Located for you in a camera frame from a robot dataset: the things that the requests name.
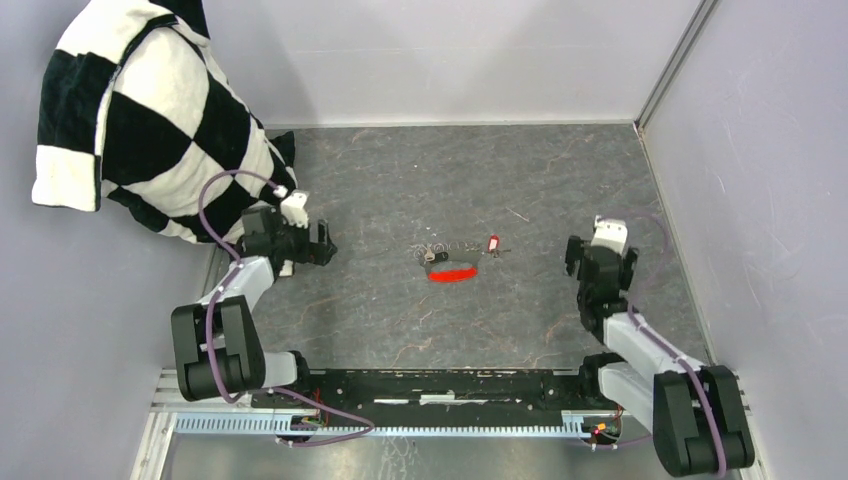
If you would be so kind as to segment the metal key organizer red handle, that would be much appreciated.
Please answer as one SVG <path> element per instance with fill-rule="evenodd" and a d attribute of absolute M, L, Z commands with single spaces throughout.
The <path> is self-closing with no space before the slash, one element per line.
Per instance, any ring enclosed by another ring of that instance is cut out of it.
<path fill-rule="evenodd" d="M 484 256 L 482 245 L 476 242 L 437 242 L 414 248 L 413 258 L 424 270 L 425 277 L 434 283 L 460 283 L 479 273 Z"/>

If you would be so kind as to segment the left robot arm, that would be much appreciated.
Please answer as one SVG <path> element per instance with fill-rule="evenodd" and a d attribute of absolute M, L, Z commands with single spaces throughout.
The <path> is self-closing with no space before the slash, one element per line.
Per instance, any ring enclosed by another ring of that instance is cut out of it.
<path fill-rule="evenodd" d="M 196 402 L 233 403 L 250 391 L 275 388 L 290 407 L 306 405 L 314 381 L 296 350 L 264 351 L 253 319 L 262 295 L 297 264 L 324 266 L 337 252 L 324 219 L 296 224 L 270 206 L 242 214 L 244 233 L 224 278 L 196 302 L 175 308 L 171 333 L 177 384 Z"/>

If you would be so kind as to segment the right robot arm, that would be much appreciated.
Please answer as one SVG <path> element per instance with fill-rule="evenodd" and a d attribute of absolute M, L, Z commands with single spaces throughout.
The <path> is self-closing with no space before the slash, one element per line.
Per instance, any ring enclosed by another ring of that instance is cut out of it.
<path fill-rule="evenodd" d="M 580 400 L 629 412 L 673 477 L 751 467 L 756 452 L 736 375 L 686 355 L 647 323 L 625 296 L 637 261 L 624 238 L 568 239 L 564 263 L 578 282 L 581 324 L 609 350 L 585 359 Z"/>

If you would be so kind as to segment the key with red tag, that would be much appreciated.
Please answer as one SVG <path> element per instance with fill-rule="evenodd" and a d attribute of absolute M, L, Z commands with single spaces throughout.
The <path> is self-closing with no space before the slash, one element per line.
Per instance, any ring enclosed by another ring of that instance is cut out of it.
<path fill-rule="evenodd" d="M 487 242 L 485 253 L 492 258 L 501 258 L 504 254 L 510 253 L 510 248 L 501 246 L 501 239 L 498 235 L 491 235 Z"/>

